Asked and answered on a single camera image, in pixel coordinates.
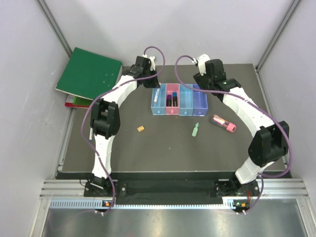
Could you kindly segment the purple drawer box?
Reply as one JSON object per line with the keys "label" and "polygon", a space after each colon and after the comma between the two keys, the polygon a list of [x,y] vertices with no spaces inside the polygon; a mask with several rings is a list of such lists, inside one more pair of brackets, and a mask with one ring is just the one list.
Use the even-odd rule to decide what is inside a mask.
{"label": "purple drawer box", "polygon": [[208,112],[208,102],[206,93],[193,90],[193,116],[205,116]]}

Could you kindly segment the white pencil orange tip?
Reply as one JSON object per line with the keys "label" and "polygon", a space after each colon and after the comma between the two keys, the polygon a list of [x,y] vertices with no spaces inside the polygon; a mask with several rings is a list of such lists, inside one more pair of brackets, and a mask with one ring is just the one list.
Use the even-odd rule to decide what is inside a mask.
{"label": "white pencil orange tip", "polygon": [[154,89],[154,104],[158,101],[158,96],[159,96],[159,92],[160,92],[160,88],[161,88],[161,84],[159,85],[158,88]]}

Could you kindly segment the pink drawer box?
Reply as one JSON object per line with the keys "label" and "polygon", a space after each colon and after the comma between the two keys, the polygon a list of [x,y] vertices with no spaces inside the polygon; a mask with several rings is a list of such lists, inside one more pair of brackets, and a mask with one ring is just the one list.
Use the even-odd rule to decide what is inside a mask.
{"label": "pink drawer box", "polygon": [[166,114],[179,115],[180,111],[180,86],[178,83],[166,84]]}

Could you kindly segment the light blue drawer box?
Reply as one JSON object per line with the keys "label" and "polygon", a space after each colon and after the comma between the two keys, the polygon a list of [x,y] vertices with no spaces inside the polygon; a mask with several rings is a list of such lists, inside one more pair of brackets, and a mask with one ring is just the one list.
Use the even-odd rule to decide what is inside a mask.
{"label": "light blue drawer box", "polygon": [[187,88],[186,86],[183,86],[180,84],[180,102],[179,102],[179,115],[180,116],[192,116],[193,110],[194,110],[194,102],[193,102],[193,90],[192,84],[187,85],[190,88]]}
{"label": "light blue drawer box", "polygon": [[151,102],[151,111],[154,116],[164,116],[166,115],[166,84],[161,84],[158,101],[154,104],[154,89],[152,92],[152,102]]}

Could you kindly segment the black highlighter blue cap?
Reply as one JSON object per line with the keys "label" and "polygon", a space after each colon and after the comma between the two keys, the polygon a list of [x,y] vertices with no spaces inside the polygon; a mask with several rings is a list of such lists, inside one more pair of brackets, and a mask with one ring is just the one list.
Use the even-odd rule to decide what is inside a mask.
{"label": "black highlighter blue cap", "polygon": [[172,92],[172,104],[173,104],[174,107],[178,107],[177,92]]}

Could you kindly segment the black marker purple cap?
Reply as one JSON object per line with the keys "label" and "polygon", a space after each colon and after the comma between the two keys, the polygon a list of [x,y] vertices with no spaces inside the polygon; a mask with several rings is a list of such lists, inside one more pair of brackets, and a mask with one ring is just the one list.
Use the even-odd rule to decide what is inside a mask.
{"label": "black marker purple cap", "polygon": [[168,94],[166,97],[166,106],[171,107],[172,106],[172,95]]}

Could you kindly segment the green ring binder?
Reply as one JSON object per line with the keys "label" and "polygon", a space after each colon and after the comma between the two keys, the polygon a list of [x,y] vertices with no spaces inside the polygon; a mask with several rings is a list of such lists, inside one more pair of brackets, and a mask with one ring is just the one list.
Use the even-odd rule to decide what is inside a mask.
{"label": "green ring binder", "polygon": [[111,90],[121,74],[121,61],[76,47],[55,89],[94,100]]}

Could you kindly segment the small orange eraser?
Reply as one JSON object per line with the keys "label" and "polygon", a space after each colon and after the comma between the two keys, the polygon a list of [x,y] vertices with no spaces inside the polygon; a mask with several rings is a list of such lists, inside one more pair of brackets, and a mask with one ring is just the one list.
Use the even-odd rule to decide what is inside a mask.
{"label": "small orange eraser", "polygon": [[139,132],[143,131],[143,130],[144,130],[144,126],[138,127],[137,130],[138,130]]}

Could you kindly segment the red and green folder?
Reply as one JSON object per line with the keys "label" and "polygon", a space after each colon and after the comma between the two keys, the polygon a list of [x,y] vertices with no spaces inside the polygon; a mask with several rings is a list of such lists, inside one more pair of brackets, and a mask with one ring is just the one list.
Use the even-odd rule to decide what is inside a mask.
{"label": "red and green folder", "polygon": [[70,108],[88,108],[91,103],[92,100],[90,99],[85,99],[74,95],[68,95],[65,102],[65,106]]}

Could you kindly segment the white marker blue cap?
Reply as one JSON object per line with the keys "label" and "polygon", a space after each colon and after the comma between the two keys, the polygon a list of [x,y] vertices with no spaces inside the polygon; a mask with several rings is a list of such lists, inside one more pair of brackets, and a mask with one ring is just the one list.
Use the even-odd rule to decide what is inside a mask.
{"label": "white marker blue cap", "polygon": [[93,139],[93,128],[91,127],[89,131],[89,141],[92,141],[92,139]]}

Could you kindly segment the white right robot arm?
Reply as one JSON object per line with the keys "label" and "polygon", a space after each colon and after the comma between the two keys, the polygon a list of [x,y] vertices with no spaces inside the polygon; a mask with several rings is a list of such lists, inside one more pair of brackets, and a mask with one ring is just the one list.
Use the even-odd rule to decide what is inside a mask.
{"label": "white right robot arm", "polygon": [[230,188],[235,195],[243,195],[267,167],[288,153],[286,141],[289,125],[275,122],[247,96],[236,79],[228,79],[220,59],[210,59],[203,54],[193,60],[199,72],[194,79],[201,90],[212,91],[213,95],[242,120],[253,139],[248,148],[248,158],[230,178]]}

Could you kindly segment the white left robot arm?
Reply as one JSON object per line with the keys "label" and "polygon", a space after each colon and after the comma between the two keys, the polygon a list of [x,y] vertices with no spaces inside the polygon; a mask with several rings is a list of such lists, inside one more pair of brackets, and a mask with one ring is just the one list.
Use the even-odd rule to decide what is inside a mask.
{"label": "white left robot arm", "polygon": [[155,57],[146,54],[136,57],[136,62],[123,72],[113,89],[98,99],[91,109],[90,127],[95,139],[95,162],[92,174],[100,178],[95,190],[102,196],[108,195],[112,184],[106,179],[111,170],[111,152],[115,135],[120,128],[119,107],[138,86],[159,88]]}

